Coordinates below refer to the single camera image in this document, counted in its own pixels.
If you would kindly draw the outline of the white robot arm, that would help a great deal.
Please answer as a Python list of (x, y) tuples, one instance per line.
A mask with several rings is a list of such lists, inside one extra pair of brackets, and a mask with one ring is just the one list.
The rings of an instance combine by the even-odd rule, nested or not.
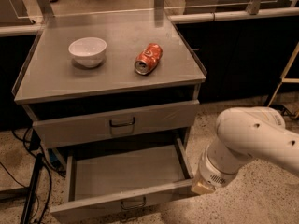
[(270, 107), (234, 107), (216, 119), (216, 136), (200, 156), (191, 191), (209, 194), (232, 182), (240, 168), (265, 160), (299, 176), (299, 134)]

